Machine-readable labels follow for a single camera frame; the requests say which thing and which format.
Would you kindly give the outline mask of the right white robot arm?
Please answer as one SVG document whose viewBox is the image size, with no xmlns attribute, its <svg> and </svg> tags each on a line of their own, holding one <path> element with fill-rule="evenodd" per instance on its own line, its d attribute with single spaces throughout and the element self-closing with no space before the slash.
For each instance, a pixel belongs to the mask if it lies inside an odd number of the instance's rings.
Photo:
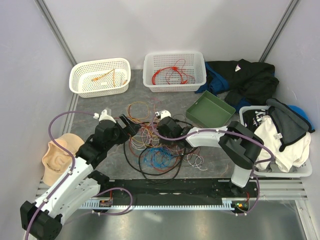
<svg viewBox="0 0 320 240">
<path fill-rule="evenodd" d="M 167 144 L 223 149 L 235 164 L 229 184 L 229 191 L 235 197 L 247 191 L 252 169 L 264 148 L 262 139 L 237 121 L 219 128 L 181 127 L 166 116 L 158 123 L 156 132 Z"/>
</svg>

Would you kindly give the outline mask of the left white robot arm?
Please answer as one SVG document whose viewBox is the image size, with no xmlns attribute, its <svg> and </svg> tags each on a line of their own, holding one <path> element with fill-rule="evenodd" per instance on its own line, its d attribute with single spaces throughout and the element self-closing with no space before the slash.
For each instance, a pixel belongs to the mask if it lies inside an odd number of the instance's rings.
<svg viewBox="0 0 320 240">
<path fill-rule="evenodd" d="M 141 126 L 125 115 L 121 125 L 107 110 L 93 113 L 98 120 L 92 134 L 73 154 L 57 146 L 71 157 L 71 163 L 57 181 L 34 202 L 25 201 L 20 207 L 22 228 L 26 240 L 54 240 L 70 216 L 92 197 L 104 197 L 110 191 L 109 178 L 96 170 L 115 145 L 124 144 L 135 136 Z"/>
</svg>

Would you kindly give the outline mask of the green plastic tray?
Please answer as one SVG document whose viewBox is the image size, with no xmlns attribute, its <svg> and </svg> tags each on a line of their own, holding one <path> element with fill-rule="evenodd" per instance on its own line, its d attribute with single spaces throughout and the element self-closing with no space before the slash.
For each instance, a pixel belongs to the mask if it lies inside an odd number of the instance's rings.
<svg viewBox="0 0 320 240">
<path fill-rule="evenodd" d="M 236 112 L 236 109 L 205 91 L 185 112 L 188 120 L 203 128 L 223 127 Z"/>
</svg>

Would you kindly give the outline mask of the right white perforated basket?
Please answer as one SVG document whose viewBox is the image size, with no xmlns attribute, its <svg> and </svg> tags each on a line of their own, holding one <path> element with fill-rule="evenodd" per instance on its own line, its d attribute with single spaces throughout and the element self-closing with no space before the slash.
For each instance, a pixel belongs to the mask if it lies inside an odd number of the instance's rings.
<svg viewBox="0 0 320 240">
<path fill-rule="evenodd" d="M 153 93 L 195 92 L 206 83 L 204 56 L 199 51 L 149 53 L 143 63 L 143 84 Z"/>
</svg>

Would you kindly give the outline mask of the white perforated basket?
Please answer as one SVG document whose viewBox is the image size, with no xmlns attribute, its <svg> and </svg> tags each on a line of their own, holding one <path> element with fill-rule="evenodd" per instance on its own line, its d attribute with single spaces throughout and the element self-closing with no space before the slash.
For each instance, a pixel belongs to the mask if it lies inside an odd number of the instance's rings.
<svg viewBox="0 0 320 240">
<path fill-rule="evenodd" d="M 204 56 L 199 51 L 149 53 L 143 63 L 143 84 L 153 93 L 195 92 L 206 83 Z"/>
<path fill-rule="evenodd" d="M 131 66 L 125 58 L 109 58 L 76 64 L 69 75 L 69 89 L 81 98 L 122 94 L 129 88 Z"/>
</svg>

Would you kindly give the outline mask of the left white perforated basket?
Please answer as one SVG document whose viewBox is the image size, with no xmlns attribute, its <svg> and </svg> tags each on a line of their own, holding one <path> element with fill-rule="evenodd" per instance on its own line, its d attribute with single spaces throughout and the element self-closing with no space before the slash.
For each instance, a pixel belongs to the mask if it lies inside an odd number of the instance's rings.
<svg viewBox="0 0 320 240">
<path fill-rule="evenodd" d="M 129 88 L 131 66 L 125 58 L 109 58 L 76 64 L 69 75 L 69 89 L 81 98 L 122 94 Z"/>
</svg>

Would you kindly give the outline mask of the beige bucket hat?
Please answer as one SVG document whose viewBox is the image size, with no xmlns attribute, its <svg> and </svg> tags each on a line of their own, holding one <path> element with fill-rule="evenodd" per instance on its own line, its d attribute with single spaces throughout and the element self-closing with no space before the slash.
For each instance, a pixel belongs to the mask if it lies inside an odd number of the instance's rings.
<svg viewBox="0 0 320 240">
<path fill-rule="evenodd" d="M 73 133 L 65 133 L 56 138 L 55 141 L 74 156 L 80 146 L 85 143 L 79 136 Z M 48 143 L 47 152 L 42 157 L 42 164 L 44 165 L 43 182 L 47 186 L 52 186 L 71 163 L 71 156 L 51 140 Z"/>
</svg>

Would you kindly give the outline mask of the black and blue jacket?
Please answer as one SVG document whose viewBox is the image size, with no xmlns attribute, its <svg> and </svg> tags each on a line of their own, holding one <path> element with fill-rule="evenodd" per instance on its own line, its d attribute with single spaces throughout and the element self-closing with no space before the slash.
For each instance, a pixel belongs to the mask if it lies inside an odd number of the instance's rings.
<svg viewBox="0 0 320 240">
<path fill-rule="evenodd" d="M 205 62 L 206 83 L 195 91 L 213 95 L 227 92 L 224 101 L 236 109 L 251 105 L 265 105 L 276 92 L 280 81 L 275 66 L 245 59 Z"/>
</svg>

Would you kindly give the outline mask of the grey black-trimmed garment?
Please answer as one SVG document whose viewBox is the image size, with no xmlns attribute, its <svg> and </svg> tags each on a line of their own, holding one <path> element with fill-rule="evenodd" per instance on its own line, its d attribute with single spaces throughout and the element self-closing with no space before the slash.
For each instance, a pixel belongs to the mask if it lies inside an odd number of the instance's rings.
<svg viewBox="0 0 320 240">
<path fill-rule="evenodd" d="M 277 133 L 282 135 L 282 138 L 279 139 L 281 142 L 280 152 L 301 140 L 307 133 L 315 132 L 315 130 L 311 130 L 307 120 L 276 98 L 269 98 L 266 104 L 269 106 L 268 114 L 276 127 Z"/>
</svg>

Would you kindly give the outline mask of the blue cloth item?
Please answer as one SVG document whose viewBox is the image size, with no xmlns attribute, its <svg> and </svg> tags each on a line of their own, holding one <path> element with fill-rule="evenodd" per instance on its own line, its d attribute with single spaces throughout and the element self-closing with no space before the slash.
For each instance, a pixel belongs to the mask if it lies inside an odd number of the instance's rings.
<svg viewBox="0 0 320 240">
<path fill-rule="evenodd" d="M 311 121 L 309 120 L 307 114 L 306 114 L 300 107 L 298 107 L 298 106 L 296 106 L 296 105 L 288 105 L 288 107 L 289 107 L 292 111 L 296 112 L 296 113 L 299 114 L 301 117 L 303 117 L 306 121 L 308 121 L 308 123 L 309 123 L 310 126 L 311 126 L 311 130 L 312 130 L 312 131 L 314 130 L 314 126 L 312 125 Z"/>
</svg>

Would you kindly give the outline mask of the white laundry bin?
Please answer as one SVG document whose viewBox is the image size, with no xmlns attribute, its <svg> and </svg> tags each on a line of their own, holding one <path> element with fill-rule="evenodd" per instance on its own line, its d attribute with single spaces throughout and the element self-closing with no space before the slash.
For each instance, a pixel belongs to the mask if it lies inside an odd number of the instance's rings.
<svg viewBox="0 0 320 240">
<path fill-rule="evenodd" d="M 267 111 L 269 109 L 269 106 L 267 105 L 251 105 L 251 106 L 244 106 L 239 110 L 239 118 L 240 123 L 242 125 L 245 125 L 245 118 L 244 114 L 247 111 L 255 110 L 258 113 Z M 302 164 L 300 167 L 292 167 L 289 172 L 282 172 L 278 165 L 271 161 L 271 163 L 268 165 L 266 170 L 260 170 L 258 168 L 255 169 L 254 174 L 260 177 L 266 177 L 266 178 L 301 178 L 301 177 L 309 177 L 313 172 L 311 161 L 308 158 L 304 164 Z"/>
</svg>

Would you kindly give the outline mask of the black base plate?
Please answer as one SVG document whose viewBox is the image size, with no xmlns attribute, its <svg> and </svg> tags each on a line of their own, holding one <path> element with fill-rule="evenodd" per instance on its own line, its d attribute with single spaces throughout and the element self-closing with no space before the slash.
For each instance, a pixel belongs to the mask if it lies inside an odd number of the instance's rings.
<svg viewBox="0 0 320 240">
<path fill-rule="evenodd" d="M 254 181 L 239 188 L 229 179 L 220 178 L 174 179 L 164 185 L 151 184 L 145 179 L 117 179 L 104 183 L 100 191 L 111 188 L 128 190 L 133 197 L 132 203 L 219 204 L 223 198 L 252 200 L 258 194 Z"/>
</svg>

